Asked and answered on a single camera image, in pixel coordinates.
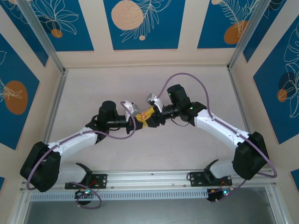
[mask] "robotic arm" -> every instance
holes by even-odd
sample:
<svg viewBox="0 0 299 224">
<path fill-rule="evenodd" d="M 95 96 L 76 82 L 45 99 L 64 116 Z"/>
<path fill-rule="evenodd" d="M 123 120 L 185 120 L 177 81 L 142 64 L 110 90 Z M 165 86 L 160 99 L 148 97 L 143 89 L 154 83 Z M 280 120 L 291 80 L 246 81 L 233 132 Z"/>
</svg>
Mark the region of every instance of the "robotic arm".
<svg viewBox="0 0 299 224">
<path fill-rule="evenodd" d="M 139 113 L 138 107 L 126 101 L 125 107 L 133 115 L 136 130 L 143 127 L 158 127 L 164 125 L 167 119 L 180 117 L 191 125 L 202 128 L 226 144 L 235 154 L 232 161 L 215 160 L 204 169 L 204 176 L 212 185 L 215 181 L 228 175 L 239 175 L 250 180 L 267 163 L 266 160 L 250 145 L 242 136 L 246 136 L 268 157 L 265 143 L 261 134 L 255 132 L 249 134 L 241 131 L 214 114 L 209 113 L 207 107 L 199 102 L 191 102 L 184 88 L 177 84 L 167 89 L 171 105 L 163 106 L 162 101 L 154 94 L 150 94 L 147 102 L 151 107 L 144 113 Z M 99 114 L 94 116 L 83 129 L 77 133 L 77 137 L 68 137 L 48 145 L 36 143 L 28 155 L 20 174 L 28 179 L 37 161 L 49 148 L 58 145 L 34 172 L 30 183 L 39 191 L 49 190 L 55 183 L 80 182 L 89 185 L 92 173 L 83 164 L 77 163 L 71 168 L 61 168 L 60 164 L 77 151 L 97 144 L 106 136 L 94 133 L 102 131 L 109 133 L 111 128 L 126 128 L 127 134 L 134 129 L 132 117 L 128 112 L 118 115 L 116 105 L 112 101 L 105 101 L 99 109 Z"/>
</svg>

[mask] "yellow object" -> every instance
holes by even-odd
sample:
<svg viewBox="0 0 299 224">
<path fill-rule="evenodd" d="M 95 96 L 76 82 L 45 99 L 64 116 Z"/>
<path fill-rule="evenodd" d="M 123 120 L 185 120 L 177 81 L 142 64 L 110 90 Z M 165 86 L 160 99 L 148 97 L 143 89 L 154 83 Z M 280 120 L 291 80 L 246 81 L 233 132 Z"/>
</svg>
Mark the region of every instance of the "yellow object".
<svg viewBox="0 0 299 224">
<path fill-rule="evenodd" d="M 155 112 L 155 110 L 151 106 L 149 109 L 146 110 L 146 112 L 139 113 L 139 114 L 136 115 L 136 119 L 143 123 L 142 128 L 148 127 L 148 124 L 146 123 L 146 120 L 149 119 L 154 112 Z"/>
</svg>

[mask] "beige circle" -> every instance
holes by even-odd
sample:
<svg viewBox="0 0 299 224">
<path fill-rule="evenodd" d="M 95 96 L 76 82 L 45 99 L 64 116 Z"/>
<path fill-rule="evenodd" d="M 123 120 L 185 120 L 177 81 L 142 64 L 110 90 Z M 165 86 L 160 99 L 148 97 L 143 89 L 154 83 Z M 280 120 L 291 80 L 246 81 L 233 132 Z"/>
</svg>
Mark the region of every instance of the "beige circle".
<svg viewBox="0 0 299 224">
<path fill-rule="evenodd" d="M 222 0 L 211 0 L 213 5 L 218 5 L 220 2 L 222 2 Z"/>
<path fill-rule="evenodd" d="M 14 5 L 16 5 L 17 3 L 15 2 L 15 0 L 8 0 L 10 3 L 13 3 Z"/>
<path fill-rule="evenodd" d="M 111 11 L 111 17 L 117 28 L 122 30 L 135 29 L 143 22 L 142 10 L 130 0 L 117 3 Z"/>
</svg>

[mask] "decorative wall art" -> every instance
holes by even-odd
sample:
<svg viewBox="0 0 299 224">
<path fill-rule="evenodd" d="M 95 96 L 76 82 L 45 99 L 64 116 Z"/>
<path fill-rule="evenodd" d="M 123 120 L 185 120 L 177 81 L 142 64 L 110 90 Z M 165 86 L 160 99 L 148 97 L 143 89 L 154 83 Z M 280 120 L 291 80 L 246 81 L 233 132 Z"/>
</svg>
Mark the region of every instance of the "decorative wall art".
<svg viewBox="0 0 299 224">
<path fill-rule="evenodd" d="M 234 48 L 259 0 L 210 0 L 197 48 Z"/>
<path fill-rule="evenodd" d="M 16 149 L 38 79 L 0 35 L 0 143 Z"/>
<path fill-rule="evenodd" d="M 20 34 L 26 40 L 43 66 L 46 66 L 49 56 L 37 39 L 33 30 L 28 25 L 16 2 L 14 0 L 0 0 L 0 5 L 7 13 L 11 21 L 14 23 L 14 25 L 17 27 Z"/>
<path fill-rule="evenodd" d="M 177 49 L 185 0 L 104 0 L 114 50 Z"/>
<path fill-rule="evenodd" d="M 254 75 L 278 142 L 299 133 L 299 16 Z"/>
<path fill-rule="evenodd" d="M 10 17 L 18 19 L 17 24 L 23 23 L 19 27 L 28 24 L 14 0 L 0 2 L 6 6 Z M 93 51 L 78 0 L 30 0 L 29 3 L 56 51 Z M 29 29 L 27 25 L 22 35 L 31 32 Z"/>
<path fill-rule="evenodd" d="M 243 54 L 247 62 L 254 54 L 255 50 L 262 41 L 263 37 L 266 35 L 268 29 L 274 22 L 275 18 L 277 17 L 285 2 L 286 0 L 271 0 L 267 10 L 263 14 L 263 17 L 261 18 L 258 26 L 252 34 L 251 39 L 249 40 L 248 44 L 246 45 L 243 51 Z"/>
</svg>

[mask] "metal base plate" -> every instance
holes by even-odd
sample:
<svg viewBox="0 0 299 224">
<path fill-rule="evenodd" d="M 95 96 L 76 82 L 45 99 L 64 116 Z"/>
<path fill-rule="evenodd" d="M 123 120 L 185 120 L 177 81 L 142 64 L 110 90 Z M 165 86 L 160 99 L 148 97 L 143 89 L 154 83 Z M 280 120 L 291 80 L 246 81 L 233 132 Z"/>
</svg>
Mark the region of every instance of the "metal base plate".
<svg viewBox="0 0 299 224">
<path fill-rule="evenodd" d="M 230 176 L 225 176 L 221 179 L 217 179 L 213 184 L 210 184 L 204 177 L 204 172 L 190 172 L 187 175 L 187 179 L 190 181 L 191 187 L 221 186 L 221 181 L 225 182 L 229 186 L 233 184 Z"/>
<path fill-rule="evenodd" d="M 94 183 L 89 186 L 91 189 L 106 189 L 107 185 L 107 174 L 92 174 L 92 182 Z M 80 186 L 71 184 L 71 183 L 66 183 L 65 184 L 65 189 L 81 189 Z"/>
</svg>

